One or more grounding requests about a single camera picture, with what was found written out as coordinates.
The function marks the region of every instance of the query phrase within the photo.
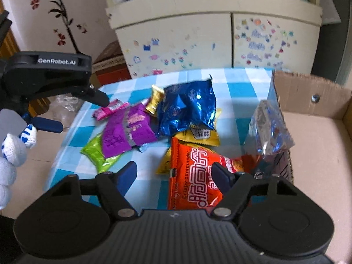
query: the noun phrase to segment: gold candy wrapper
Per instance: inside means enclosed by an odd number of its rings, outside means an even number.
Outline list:
[[[221,108],[216,109],[215,125],[221,112],[222,112]],[[177,133],[175,137],[184,142],[191,142],[191,143],[197,143],[197,144],[203,144],[203,145],[209,145],[209,146],[220,146],[219,135],[214,130],[191,128],[189,130]]]
[[[145,107],[145,111],[156,117],[156,108],[158,107],[160,101],[163,100],[163,98],[164,90],[155,85],[152,85],[152,96],[149,103]]]
[[[192,144],[192,143],[184,143],[184,144],[187,146],[190,146],[190,147],[194,147],[194,148],[204,148],[204,147],[197,145],[197,144]],[[170,170],[171,170],[171,147],[168,148],[165,155],[163,156],[163,158],[160,162],[160,165],[159,165],[158,169],[156,170],[156,173],[157,174],[170,174]]]

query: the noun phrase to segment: tiled floor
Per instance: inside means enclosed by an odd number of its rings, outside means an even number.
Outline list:
[[[17,168],[17,178],[12,190],[12,198],[2,215],[17,218],[17,216],[43,194],[52,162],[65,138],[61,134],[38,131],[37,145],[28,150],[26,163]]]

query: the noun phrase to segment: table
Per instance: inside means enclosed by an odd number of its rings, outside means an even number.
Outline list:
[[[268,98],[271,75],[271,70],[263,68],[192,70],[131,79],[105,85],[100,90],[110,100],[117,98],[135,103],[151,96],[152,84],[163,88],[171,84],[212,77],[216,105],[222,109],[216,125],[221,146],[213,149],[219,154],[234,158],[244,153],[242,145],[250,118],[259,101]],[[106,125],[106,120],[97,122],[92,118],[97,108],[98,106],[85,102],[76,115],[55,158],[45,190],[68,174],[77,174],[80,179],[94,178],[97,174],[95,166],[80,153],[82,147],[102,132]],[[170,140],[164,138],[153,143],[145,153],[133,149],[124,153],[110,169],[117,172],[131,160],[137,163],[137,179],[125,197],[138,212],[142,209],[166,209],[169,177],[157,175],[155,170],[168,147]],[[95,196],[83,196],[83,199],[99,205]]]

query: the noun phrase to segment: green snack bag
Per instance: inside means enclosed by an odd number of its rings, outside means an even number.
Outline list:
[[[108,171],[110,167],[115,164],[122,155],[120,154],[118,156],[105,159],[101,151],[101,136],[102,133],[95,136],[81,150],[81,153],[86,155],[96,166],[98,174]]]

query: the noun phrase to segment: purple snack bag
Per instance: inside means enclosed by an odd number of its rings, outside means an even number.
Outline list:
[[[150,115],[145,105],[138,103],[113,114],[103,132],[102,151],[105,158],[113,157],[133,146],[157,141],[150,128]]]

